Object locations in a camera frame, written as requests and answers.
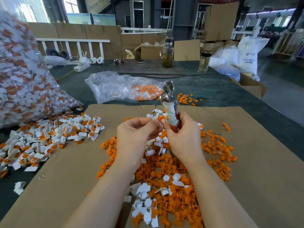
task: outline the right hand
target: right hand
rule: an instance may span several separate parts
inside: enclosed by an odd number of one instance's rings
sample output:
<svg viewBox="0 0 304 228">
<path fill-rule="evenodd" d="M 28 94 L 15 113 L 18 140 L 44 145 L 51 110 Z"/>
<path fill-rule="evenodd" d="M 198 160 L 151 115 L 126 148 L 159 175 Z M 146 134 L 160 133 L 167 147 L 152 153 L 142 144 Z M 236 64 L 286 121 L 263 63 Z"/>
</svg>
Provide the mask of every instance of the right hand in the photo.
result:
<svg viewBox="0 0 304 228">
<path fill-rule="evenodd" d="M 161 120 L 170 147 L 174 155 L 185 165 L 186 168 L 196 163 L 206 163 L 201 147 L 200 128 L 186 112 L 180 113 L 181 129 L 175 133 L 171 125 L 165 119 Z"/>
</svg>

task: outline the glass jar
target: glass jar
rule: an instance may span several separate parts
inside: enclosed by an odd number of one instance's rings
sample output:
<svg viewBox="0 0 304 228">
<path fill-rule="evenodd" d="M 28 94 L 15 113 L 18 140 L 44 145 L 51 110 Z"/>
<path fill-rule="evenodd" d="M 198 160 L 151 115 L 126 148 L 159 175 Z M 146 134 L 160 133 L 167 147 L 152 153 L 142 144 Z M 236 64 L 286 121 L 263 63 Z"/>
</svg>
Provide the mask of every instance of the glass jar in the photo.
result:
<svg viewBox="0 0 304 228">
<path fill-rule="evenodd" d="M 165 46 L 162 50 L 160 50 L 159 55 L 163 59 L 163 67 L 164 68 L 172 68 L 173 62 L 173 38 L 166 37 L 165 38 Z"/>
<path fill-rule="evenodd" d="M 203 51 L 200 59 L 199 72 L 207 72 L 210 62 L 210 57 L 212 55 L 211 51 Z"/>
</svg>

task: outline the metal railing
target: metal railing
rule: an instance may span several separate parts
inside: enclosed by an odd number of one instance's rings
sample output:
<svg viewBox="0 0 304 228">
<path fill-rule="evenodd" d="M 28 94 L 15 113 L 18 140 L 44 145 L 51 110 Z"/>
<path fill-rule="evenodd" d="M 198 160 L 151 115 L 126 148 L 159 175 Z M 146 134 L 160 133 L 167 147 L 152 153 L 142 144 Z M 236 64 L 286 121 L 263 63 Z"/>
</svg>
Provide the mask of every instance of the metal railing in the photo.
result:
<svg viewBox="0 0 304 228">
<path fill-rule="evenodd" d="M 234 40 L 235 39 L 235 37 L 236 37 L 236 35 L 237 34 L 242 34 L 242 38 L 244 38 L 244 37 L 246 37 L 246 36 L 252 36 L 252 37 L 254 37 L 254 38 L 256 38 L 257 37 L 257 35 L 259 34 L 259 32 L 260 32 L 260 27 L 258 26 L 258 27 L 255 27 L 255 28 L 253 28 L 253 31 L 232 31 L 232 34 L 231 34 L 231 40 Z M 202 38 L 203 36 L 198 36 L 197 34 L 198 33 L 204 33 L 204 30 L 194 30 L 193 31 L 193 38 L 194 39 L 197 39 L 197 38 Z"/>
<path fill-rule="evenodd" d="M 304 33 L 283 31 L 272 54 L 304 58 Z"/>
<path fill-rule="evenodd" d="M 81 45 L 80 42 L 87 42 L 89 44 L 89 50 L 90 50 L 90 56 L 91 58 L 94 58 L 94 54 L 93 54 L 93 49 L 92 49 L 92 42 L 99 42 L 99 48 L 100 48 L 100 54 L 101 57 L 104 59 L 104 54 L 103 54 L 103 46 L 102 43 L 103 42 L 110 42 L 110 40 L 91 40 L 91 39 L 62 39 L 62 38 L 36 38 L 36 41 L 41 41 L 43 48 L 44 48 L 44 52 L 47 49 L 47 46 L 45 44 L 45 42 L 53 42 L 54 46 L 55 46 L 55 50 L 57 52 L 59 52 L 59 48 L 58 48 L 58 44 L 57 42 L 65 42 L 66 45 L 66 50 L 69 53 L 69 56 L 72 57 L 71 55 L 71 50 L 70 50 L 70 45 L 69 42 L 76 42 L 77 43 L 77 49 L 78 51 L 81 51 Z"/>
<path fill-rule="evenodd" d="M 91 14 L 99 14 L 102 10 L 111 4 L 111 0 L 100 0 L 90 8 Z"/>
<path fill-rule="evenodd" d="M 167 33 L 167 29 L 151 29 L 151 28 L 121 28 L 122 34 L 158 34 Z"/>
</svg>

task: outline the gray table surface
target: gray table surface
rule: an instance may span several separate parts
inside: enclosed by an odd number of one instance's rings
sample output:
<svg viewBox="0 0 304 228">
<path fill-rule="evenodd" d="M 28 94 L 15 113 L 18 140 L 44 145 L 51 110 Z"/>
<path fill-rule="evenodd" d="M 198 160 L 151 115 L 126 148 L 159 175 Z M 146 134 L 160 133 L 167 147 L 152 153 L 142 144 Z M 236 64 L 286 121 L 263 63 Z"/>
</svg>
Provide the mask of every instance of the gray table surface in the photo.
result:
<svg viewBox="0 0 304 228">
<path fill-rule="evenodd" d="M 266 130 L 268 130 L 274 137 L 282 142 L 288 149 L 296 154 L 302 161 L 304 160 L 304 128 L 282 115 L 277 110 L 268 106 L 262 100 L 253 96 L 240 86 L 234 84 L 230 79 L 220 76 L 213 69 L 209 69 L 208 73 L 201 76 L 197 75 L 198 61 L 192 62 L 177 62 L 177 67 L 182 70 L 181 74 L 184 76 L 171 76 L 168 74 L 158 72 L 154 76 L 157 80 L 172 80 L 177 89 L 177 92 L 185 94 L 193 94 L 196 99 L 203 99 L 197 106 L 210 107 L 226 107 L 226 106 L 240 106 L 247 113 L 249 113 L 255 120 L 257 120 Z M 106 70 L 114 69 L 110 66 L 104 65 Z M 85 84 L 84 80 L 89 77 L 91 73 L 104 71 L 101 66 L 92 66 L 89 69 L 77 73 L 73 72 L 61 82 L 59 82 L 62 90 L 65 90 L 69 95 L 75 99 L 80 100 L 85 104 L 85 108 L 90 104 L 96 104 L 96 100 L 90 88 Z M 73 66 L 54 67 L 50 70 L 55 79 L 68 73 L 73 69 Z M 149 72 L 142 72 L 140 74 L 151 74 Z M 125 105 L 145 105 L 155 104 L 160 105 L 160 101 L 110 101 L 106 104 L 125 104 Z M 8 134 L 10 130 L 1 130 L 0 133 Z M 26 181 L 29 183 L 36 173 L 24 172 L 22 170 L 10 171 L 8 176 L 0 180 L 0 192 L 5 197 L 2 197 L 0 207 L 0 219 L 2 219 L 13 203 L 17 200 L 18 195 L 13 192 L 14 184 L 18 181 Z"/>
</svg>

